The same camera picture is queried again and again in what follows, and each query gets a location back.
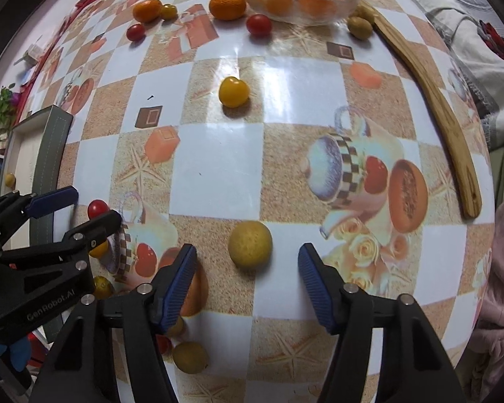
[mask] wooden spatula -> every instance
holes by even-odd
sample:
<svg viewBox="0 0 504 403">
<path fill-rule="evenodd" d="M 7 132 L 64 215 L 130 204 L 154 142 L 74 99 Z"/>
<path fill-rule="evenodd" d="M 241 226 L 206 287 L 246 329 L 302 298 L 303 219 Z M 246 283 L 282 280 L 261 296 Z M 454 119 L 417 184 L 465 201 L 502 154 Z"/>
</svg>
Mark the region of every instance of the wooden spatula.
<svg viewBox="0 0 504 403">
<path fill-rule="evenodd" d="M 461 126 L 431 76 L 422 65 L 417 55 L 412 51 L 407 40 L 391 25 L 379 11 L 369 3 L 361 3 L 373 11 L 375 15 L 375 30 L 390 44 L 395 53 L 405 62 L 417 80 L 424 97 L 433 113 L 435 122 L 446 142 L 446 148 L 452 158 L 457 186 L 461 194 L 461 207 L 465 218 L 476 218 L 481 212 L 481 194 L 478 186 L 476 170 L 472 163 L 469 147 Z"/>
</svg>

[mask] blue cloth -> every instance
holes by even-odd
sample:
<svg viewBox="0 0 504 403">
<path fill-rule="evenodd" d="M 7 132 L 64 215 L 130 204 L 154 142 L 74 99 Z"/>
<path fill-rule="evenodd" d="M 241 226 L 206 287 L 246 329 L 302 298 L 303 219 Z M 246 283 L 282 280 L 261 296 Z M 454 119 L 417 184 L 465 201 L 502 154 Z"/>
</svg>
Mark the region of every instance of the blue cloth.
<svg viewBox="0 0 504 403">
<path fill-rule="evenodd" d="M 3 355 L 6 350 L 7 346 L 0 344 L 0 356 Z M 17 371 L 22 371 L 32 355 L 32 346 L 30 345 L 28 338 L 25 336 L 24 338 L 11 344 L 9 346 L 9 355 L 11 357 L 11 365 L 13 368 Z"/>
</svg>

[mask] potted plant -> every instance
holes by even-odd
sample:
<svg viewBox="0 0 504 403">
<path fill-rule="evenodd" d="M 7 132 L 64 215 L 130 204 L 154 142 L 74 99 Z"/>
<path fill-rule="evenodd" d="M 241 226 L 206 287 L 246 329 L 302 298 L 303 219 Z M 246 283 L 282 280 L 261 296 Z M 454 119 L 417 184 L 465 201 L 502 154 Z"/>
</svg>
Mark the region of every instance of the potted plant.
<svg viewBox="0 0 504 403">
<path fill-rule="evenodd" d="M 0 149 L 5 148 L 9 131 L 15 122 L 20 94 L 11 91 L 14 86 L 15 83 L 12 83 L 7 88 L 2 86 L 0 90 Z"/>
</svg>

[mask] yellow cherry tomato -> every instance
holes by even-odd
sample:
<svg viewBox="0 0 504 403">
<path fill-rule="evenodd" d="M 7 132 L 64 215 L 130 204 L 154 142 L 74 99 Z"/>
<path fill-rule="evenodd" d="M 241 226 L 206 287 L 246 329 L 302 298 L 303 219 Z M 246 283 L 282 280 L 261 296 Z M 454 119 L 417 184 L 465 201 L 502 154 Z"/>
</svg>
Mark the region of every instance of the yellow cherry tomato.
<svg viewBox="0 0 504 403">
<path fill-rule="evenodd" d="M 237 77 L 226 77 L 219 88 L 219 100 L 226 107 L 239 107 L 250 95 L 248 85 Z"/>
<path fill-rule="evenodd" d="M 164 21 L 168 21 L 168 19 L 174 19 L 177 16 L 177 7 L 172 4 L 165 4 L 161 8 L 161 18 Z"/>
<path fill-rule="evenodd" d="M 98 245 L 93 250 L 91 250 L 90 256 L 94 257 L 95 259 L 101 259 L 103 255 L 106 253 L 106 250 L 108 249 L 109 249 L 109 241 L 106 240 L 101 245 Z"/>
<path fill-rule="evenodd" d="M 93 278 L 93 284 L 95 285 L 95 291 L 93 292 L 93 295 L 97 300 L 107 299 L 114 293 L 114 286 L 106 277 L 95 276 Z"/>
</svg>

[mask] printed pattern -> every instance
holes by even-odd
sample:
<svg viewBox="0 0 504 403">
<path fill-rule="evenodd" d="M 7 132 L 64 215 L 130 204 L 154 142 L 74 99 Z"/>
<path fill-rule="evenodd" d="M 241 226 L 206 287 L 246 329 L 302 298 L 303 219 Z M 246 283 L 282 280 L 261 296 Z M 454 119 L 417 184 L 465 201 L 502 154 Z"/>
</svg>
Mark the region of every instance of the printed pattern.
<svg viewBox="0 0 504 403">
<path fill-rule="evenodd" d="M 274 23 L 272 39 L 256 41 L 244 18 L 213 19 L 209 0 L 161 0 L 177 5 L 178 19 L 149 25 L 131 44 L 137 1 L 84 9 L 25 114 L 54 103 L 74 115 L 58 182 L 79 191 L 75 223 L 96 198 L 124 216 L 111 253 L 91 260 L 118 293 L 151 280 L 182 244 L 197 247 L 181 315 L 186 339 L 202 343 L 210 362 L 190 376 L 165 358 L 179 401 L 316 401 L 336 338 L 317 323 L 299 279 L 304 242 L 369 293 L 413 294 L 456 363 L 489 275 L 493 184 L 466 83 L 417 6 L 368 0 L 410 42 L 462 126 L 483 199 L 470 224 L 419 87 L 376 34 L 360 42 L 345 25 Z M 251 90 L 234 110 L 218 101 L 230 75 Z M 239 271 L 229 258 L 241 220 L 271 231 L 265 271 Z M 374 331 L 366 403 L 381 341 Z M 127 384 L 119 332 L 114 348 Z"/>
</svg>

